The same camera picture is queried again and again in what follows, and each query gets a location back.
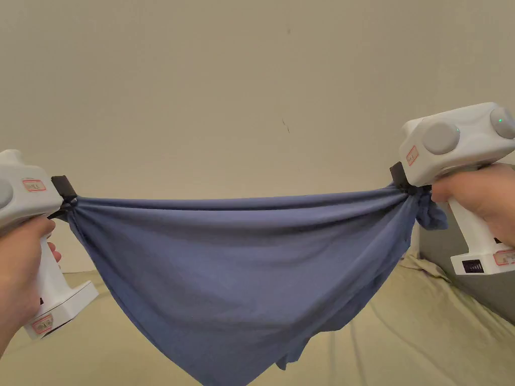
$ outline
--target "fabric fold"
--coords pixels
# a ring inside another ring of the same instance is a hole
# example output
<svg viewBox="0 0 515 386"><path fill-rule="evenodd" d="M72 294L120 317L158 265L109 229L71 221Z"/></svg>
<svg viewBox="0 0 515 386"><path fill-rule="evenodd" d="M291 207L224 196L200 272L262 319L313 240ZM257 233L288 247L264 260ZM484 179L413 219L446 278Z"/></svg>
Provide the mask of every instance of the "fabric fold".
<svg viewBox="0 0 515 386"><path fill-rule="evenodd" d="M345 326L409 247L446 227L420 189L235 200L79 197L68 215L134 325L204 385L285 369Z"/></svg>

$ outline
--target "bed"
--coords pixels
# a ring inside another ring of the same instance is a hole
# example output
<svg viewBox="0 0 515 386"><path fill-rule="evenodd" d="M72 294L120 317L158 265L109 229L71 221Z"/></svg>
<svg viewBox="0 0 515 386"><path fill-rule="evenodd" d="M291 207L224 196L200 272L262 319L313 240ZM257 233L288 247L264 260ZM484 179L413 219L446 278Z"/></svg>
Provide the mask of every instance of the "bed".
<svg viewBox="0 0 515 386"><path fill-rule="evenodd" d="M100 296L40 342L20 331L0 361L2 385L198 384L136 330L97 272L66 278L92 280ZM515 327L410 250L349 325L319 334L287 371L272 366L252 386L508 386L513 359Z"/></svg>

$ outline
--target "white wall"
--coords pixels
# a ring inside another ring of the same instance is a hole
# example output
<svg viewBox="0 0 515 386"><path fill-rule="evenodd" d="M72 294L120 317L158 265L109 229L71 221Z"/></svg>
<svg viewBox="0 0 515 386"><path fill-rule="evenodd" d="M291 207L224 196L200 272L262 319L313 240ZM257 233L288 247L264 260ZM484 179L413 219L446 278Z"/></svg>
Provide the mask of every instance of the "white wall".
<svg viewBox="0 0 515 386"><path fill-rule="evenodd" d="M4 0L0 148L83 196L378 188L435 110L439 4ZM64 224L54 241L92 268Z"/></svg>

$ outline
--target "red-bordered label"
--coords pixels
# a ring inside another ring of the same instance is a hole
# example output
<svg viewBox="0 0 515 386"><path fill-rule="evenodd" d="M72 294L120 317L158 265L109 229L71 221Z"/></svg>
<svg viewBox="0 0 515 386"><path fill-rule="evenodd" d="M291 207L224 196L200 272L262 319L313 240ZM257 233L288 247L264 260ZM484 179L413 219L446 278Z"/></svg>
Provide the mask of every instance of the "red-bordered label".
<svg viewBox="0 0 515 386"><path fill-rule="evenodd" d="M409 151L408 155L406 156L406 161L408 162L408 166L411 166L413 165L413 162L415 162L415 160L417 159L418 157L418 150L417 150L417 147L416 146L413 146L411 148L411 150Z"/></svg>
<svg viewBox="0 0 515 386"><path fill-rule="evenodd" d="M45 184L41 180L23 180L23 185L28 191L44 191L46 190Z"/></svg>
<svg viewBox="0 0 515 386"><path fill-rule="evenodd" d="M515 249L508 249L504 251L498 251L493 254L495 263L498 266L507 266L515 264Z"/></svg>
<svg viewBox="0 0 515 386"><path fill-rule="evenodd" d="M54 326L54 317L52 314L42 317L32 323L32 329L38 335L44 334L52 329Z"/></svg>

